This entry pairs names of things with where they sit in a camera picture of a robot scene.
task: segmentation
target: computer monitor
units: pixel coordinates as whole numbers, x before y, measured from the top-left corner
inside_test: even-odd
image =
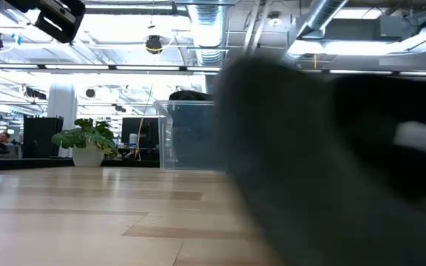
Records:
[[[129,143],[129,135],[139,132],[141,118],[126,117],[123,118],[123,128],[121,132],[121,142]],[[139,148],[155,148],[159,145],[159,120],[158,118],[144,118],[141,135],[139,138]]]

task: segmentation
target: potted plant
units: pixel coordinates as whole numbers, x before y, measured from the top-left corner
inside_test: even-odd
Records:
[[[114,135],[106,122],[93,119],[77,119],[75,129],[63,130],[52,136],[52,142],[64,149],[73,148],[75,166],[96,167],[103,162],[105,154],[114,157],[118,151],[113,141]]]

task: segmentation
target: seated person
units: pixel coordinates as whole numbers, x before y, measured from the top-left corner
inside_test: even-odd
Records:
[[[11,135],[9,133],[7,132],[0,133],[0,143],[8,144],[10,138],[11,138]]]

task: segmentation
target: black speaker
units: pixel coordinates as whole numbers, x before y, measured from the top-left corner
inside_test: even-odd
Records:
[[[62,117],[24,117],[23,158],[48,158],[58,156],[58,146],[52,136],[64,125]]]

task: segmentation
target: silver ductwork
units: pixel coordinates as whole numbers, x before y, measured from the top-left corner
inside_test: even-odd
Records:
[[[306,34],[307,31],[324,30],[326,25],[330,23],[331,19],[347,2],[348,0],[314,0],[304,23],[307,27],[300,35]]]
[[[295,62],[302,56],[294,54],[291,50],[297,38],[304,35],[308,38],[323,38],[326,26],[346,3],[348,0],[314,0],[310,5],[310,11],[292,24],[288,34],[289,48],[283,60]]]
[[[132,5],[130,8],[118,7],[116,5],[106,4],[94,8],[87,6],[85,14],[113,14],[113,15],[148,15],[148,16],[184,16],[188,17],[189,13],[185,7],[177,7],[174,11],[172,5]]]
[[[220,5],[189,5],[192,19],[193,42],[196,47],[217,48],[224,45],[226,7]],[[202,66],[223,65],[224,52],[197,50],[198,63]]]

